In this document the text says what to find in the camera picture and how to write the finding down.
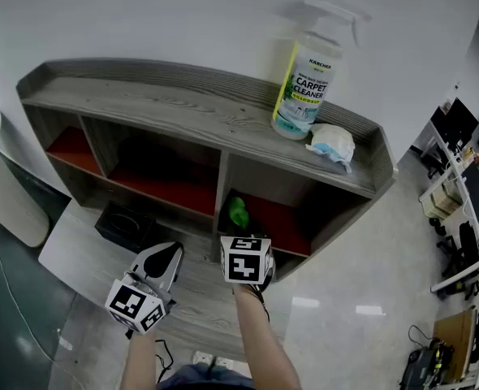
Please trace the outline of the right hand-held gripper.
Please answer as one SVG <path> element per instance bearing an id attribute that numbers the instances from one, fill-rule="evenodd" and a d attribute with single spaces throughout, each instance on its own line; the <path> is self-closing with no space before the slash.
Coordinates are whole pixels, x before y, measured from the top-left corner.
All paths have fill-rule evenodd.
<path id="1" fill-rule="evenodd" d="M 263 293 L 274 276 L 271 239 L 222 236 L 221 266 L 225 281 Z"/>

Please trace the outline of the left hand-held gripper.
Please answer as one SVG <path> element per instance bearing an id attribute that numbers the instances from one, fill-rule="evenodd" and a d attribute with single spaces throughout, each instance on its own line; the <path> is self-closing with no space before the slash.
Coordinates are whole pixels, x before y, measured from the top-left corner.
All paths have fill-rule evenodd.
<path id="1" fill-rule="evenodd" d="M 136 255 L 121 280 L 115 280 L 105 308 L 114 320 L 137 334 L 146 334 L 165 318 L 175 300 L 170 294 L 183 259 L 183 245 L 165 242 Z"/>

